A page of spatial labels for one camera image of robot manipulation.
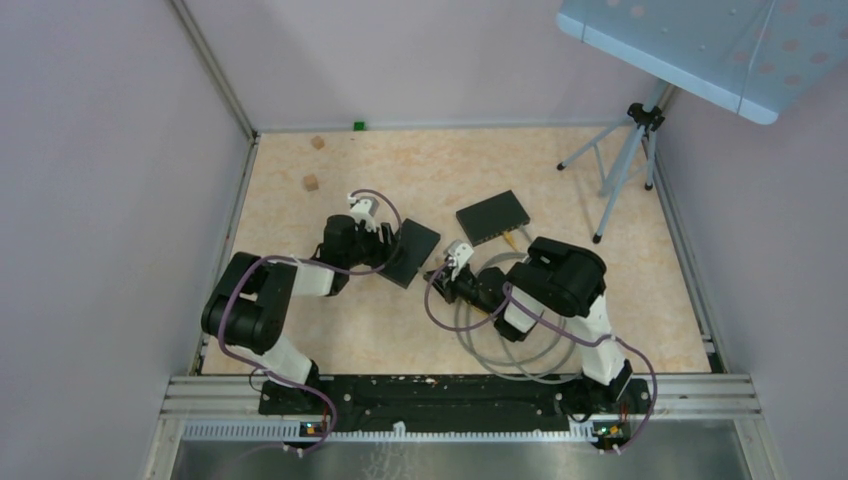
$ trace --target purple cable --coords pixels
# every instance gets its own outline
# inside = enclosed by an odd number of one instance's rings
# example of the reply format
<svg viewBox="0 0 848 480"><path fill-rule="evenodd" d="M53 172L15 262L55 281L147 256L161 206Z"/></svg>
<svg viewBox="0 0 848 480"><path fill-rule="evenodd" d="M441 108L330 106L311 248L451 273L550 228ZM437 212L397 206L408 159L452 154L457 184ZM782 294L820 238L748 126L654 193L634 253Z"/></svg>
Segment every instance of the purple cable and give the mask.
<svg viewBox="0 0 848 480"><path fill-rule="evenodd" d="M567 332L565 329L560 328L557 325L554 325L553 323L545 320L544 318L540 317L539 315L536 315L535 313L530 311L530 309L528 309L527 307L522 305L520 302L518 302L515 298L513 298L513 296L512 296L512 285L509 282L504 284L503 292L504 292L504 296L506 296L507 301L512 303L513 305L515 305L525 315L529 316L530 318L532 318L536 322L541 323L545 327L553 330L554 332L562 335L563 337L568 338L569 340L573 341L574 343L577 343L579 345L583 345L585 347L594 348L594 347L597 347L598 345L600 345L601 343L605 342L606 340L613 339L616 342L618 342L619 345L621 345L625 349L633 352L639 358L641 358L643 362L645 362L645 365L648 367L648 371L651 373L651 387L653 388L653 395L651 396L651 403L650 403L650 405L648 405L648 412L645 414L645 418L643 418L642 421L639 423L639 426L636 427L636 431L633 432L633 435L630 437L630 440L628 440L627 443L625 443L624 445L622 445L621 447L618 448L619 454L624 453L628 448L630 448L630 445L633 443L633 441L636 440L642 434L642 430L645 427L645 425L648 423L648 419L651 418L651 415L654 414L654 406L657 404L657 373L656 373L656 371L654 371L654 365L651 363L650 360L648 360L648 357L644 353L639 351L638 349L631 347L630 344L628 344L624 340L622 340L622 339L620 339L620 338L618 338L614 335L610 335L610 334L601 335L594 342L590 342L588 340L582 339L580 337L577 337L577 336Z"/></svg>
<svg viewBox="0 0 848 480"><path fill-rule="evenodd" d="M372 195L382 199L384 202L386 202L386 204L392 210L392 213L395 215L395 219L397 220L397 224L398 224L398 232L400 232L400 226L401 226L400 213L398 212L395 205L391 202L391 200L389 200L382 193L380 193L376 190L371 190L371 189L367 189L367 188L355 190L355 191L351 192L350 195L356 196L356 195L361 194L361 193L372 194ZM258 362L254 362L253 360L250 360L249 358L243 357L243 356L241 356L237 353L233 353L233 351L231 351L229 348L227 348L227 344L224 343L224 332L226 331L226 328L227 328L227 320L229 320L230 313L233 310L233 305L235 305L236 299L239 297L239 295L241 294L241 291L244 289L244 285L247 283L248 279L250 279L250 277L254 274L254 272L256 272L256 270L259 267L261 267L265 263L270 262L272 260L277 260L277 261L282 261L282 262L287 262L287 263L294 263L294 264L302 263L304 265L314 265L314 266L323 267L323 268L326 268L330 271L333 271L333 272L336 272L336 273L341 273L341 274L344 274L344 275L370 275L372 273L377 273L377 272L383 270L384 268L386 268L386 263L384 263L384 264L382 264L382 265L380 265L376 268L373 268L371 270L354 272L354 271L351 271L351 270L345 270L343 268L334 267L332 265L327 265L327 264L319 262L317 260L296 259L296 258L293 258L293 257L286 257L286 256L282 256L282 255L268 255L268 256L260 258L256 262L254 262L253 265L251 265L250 268L248 268L247 271L244 272L244 275L242 275L242 277L239 279L238 283L236 284L236 287L233 289L233 293L230 295L230 298L227 300L227 305L224 307L224 312L221 315L221 322L218 325L218 334L217 334L218 348L221 350L221 352L224 353L224 355L226 355L230 358L233 358L235 360L238 360L240 362L246 363L247 365L254 367L254 369L264 371L265 374L268 377L270 377L271 379L273 379L274 381L276 381L279 384L286 385L286 386L289 386L291 388L299 388L299 389L301 389L305 392L308 392L312 395L315 395L316 397L320 398L325 404L327 404L330 411L332 412L332 417L330 418L330 425L328 426L327 431L324 432L324 435L322 435L321 438L319 438L318 441L315 442L315 444L313 444L312 446L303 450L302 454L306 455L310 452L313 452L318 447L320 447L327 440L327 437L329 437L330 434L333 432L333 429L335 429L336 421L337 421L336 417L338 416L337 410L336 410L336 405L333 403L332 400L330 400L330 398L328 396L324 395L319 390L316 390L316 389L309 387L307 385L292 382L290 380L287 380L287 379L277 375L274 372L268 371L264 366L262 366L262 364L260 364ZM238 462L239 460L241 460L244 457L249 456L250 454L252 454L256 451L263 450L265 448L271 448L271 447L283 448L283 447L280 447L277 444L266 444L266 445L261 445L260 447L261 448L250 449L247 452L239 455L235 460L230 462L229 465L222 468L218 472L218 474L215 475L215 477L218 477L219 475L223 474L226 470L228 470L230 467L232 467L232 465L234 465L236 462Z"/></svg>
<svg viewBox="0 0 848 480"><path fill-rule="evenodd" d="M430 320L437 326L439 326L439 328L443 328L449 332L470 332L471 330L480 328L483 325L491 322L492 320L497 318L497 316L501 313L501 311L503 311L504 308L506 308L507 304L509 303L508 299L504 299L504 301L501 302L500 305L498 305L498 308L496 308L491 315L484 318L480 322L475 323L474 325L468 325L467 327L451 327L440 322L439 319L433 315L433 312L430 311L430 290L433 289L433 283L436 282L436 279L441 276L442 272L444 272L445 268L447 267L448 262L445 262L439 268L437 268L436 271L433 272L433 275L430 276L430 279L427 280L427 287L424 288L424 311L427 312L427 316L430 317Z"/></svg>

